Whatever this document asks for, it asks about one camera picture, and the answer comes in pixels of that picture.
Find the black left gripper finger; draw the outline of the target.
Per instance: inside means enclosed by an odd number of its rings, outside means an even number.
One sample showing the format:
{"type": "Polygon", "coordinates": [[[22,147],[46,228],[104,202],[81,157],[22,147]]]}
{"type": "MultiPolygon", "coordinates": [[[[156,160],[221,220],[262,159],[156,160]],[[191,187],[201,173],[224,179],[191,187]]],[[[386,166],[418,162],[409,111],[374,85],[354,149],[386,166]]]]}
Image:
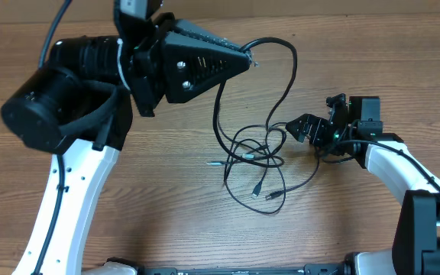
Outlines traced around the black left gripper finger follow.
{"type": "Polygon", "coordinates": [[[250,67],[246,53],[173,32],[161,53],[169,103],[186,103],[250,67]]]}
{"type": "Polygon", "coordinates": [[[172,26],[172,30],[173,32],[181,34],[183,36],[204,41],[217,46],[226,47],[236,51],[239,51],[241,49],[240,45],[231,42],[227,38],[219,37],[185,19],[175,20],[175,23],[172,26]]]}

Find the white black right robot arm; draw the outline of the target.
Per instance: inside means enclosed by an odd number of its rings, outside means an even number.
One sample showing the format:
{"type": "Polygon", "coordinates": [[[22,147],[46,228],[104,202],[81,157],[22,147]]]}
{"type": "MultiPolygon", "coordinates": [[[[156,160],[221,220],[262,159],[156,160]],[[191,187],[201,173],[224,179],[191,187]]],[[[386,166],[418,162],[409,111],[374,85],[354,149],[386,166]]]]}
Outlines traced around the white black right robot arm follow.
{"type": "Polygon", "coordinates": [[[380,98],[328,97],[329,117],[304,114],[286,130],[316,148],[319,158],[356,160],[401,205],[391,248],[348,254],[340,264],[303,268],[306,274],[440,274],[440,179],[410,152],[403,139],[383,130],[380,98]]]}

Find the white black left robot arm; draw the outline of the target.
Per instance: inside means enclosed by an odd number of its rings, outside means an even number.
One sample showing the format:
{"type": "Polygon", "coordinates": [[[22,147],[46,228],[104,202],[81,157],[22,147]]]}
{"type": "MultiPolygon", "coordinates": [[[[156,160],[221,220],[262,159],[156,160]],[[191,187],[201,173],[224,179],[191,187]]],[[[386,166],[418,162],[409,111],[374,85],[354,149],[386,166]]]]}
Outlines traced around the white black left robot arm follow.
{"type": "Polygon", "coordinates": [[[117,34],[57,41],[46,63],[1,108],[26,147],[52,157],[17,274],[78,274],[99,194],[134,113],[180,104],[248,70],[251,54],[167,12],[118,11],[117,34]]]}

